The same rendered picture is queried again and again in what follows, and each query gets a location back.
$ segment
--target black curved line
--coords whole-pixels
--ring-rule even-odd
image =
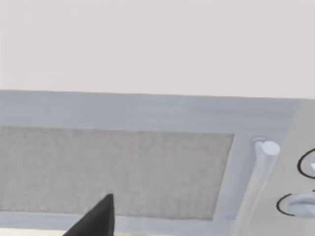
[[[309,154],[311,154],[313,151],[315,151],[315,148],[312,149],[312,150],[310,150],[310,151],[308,151],[308,152],[306,152],[306,153],[300,158],[299,162],[297,163],[297,170],[298,170],[298,172],[299,172],[301,175],[303,175],[303,176],[305,176],[305,177],[307,177],[307,178],[315,179],[314,176],[310,176],[310,175],[304,173],[304,172],[302,171],[302,167],[301,167],[302,161],[304,160],[304,158],[307,157]]]
[[[295,216],[295,215],[293,215],[293,214],[286,213],[286,212],[284,212],[283,210],[280,209],[280,203],[282,202],[282,200],[284,200],[285,198],[287,198],[287,197],[290,196],[290,195],[292,195],[292,194],[289,193],[289,194],[283,196],[282,198],[280,198],[280,199],[277,201],[276,208],[277,208],[277,210],[278,210],[280,213],[282,213],[283,215]]]

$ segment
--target white wall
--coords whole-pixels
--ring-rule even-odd
[[[315,97],[310,0],[1,2],[2,89]]]

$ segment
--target beige strip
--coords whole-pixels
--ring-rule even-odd
[[[30,230],[30,229],[0,229],[0,236],[62,236],[65,231],[58,230]],[[158,236],[158,235],[135,235],[115,234],[116,236]]]

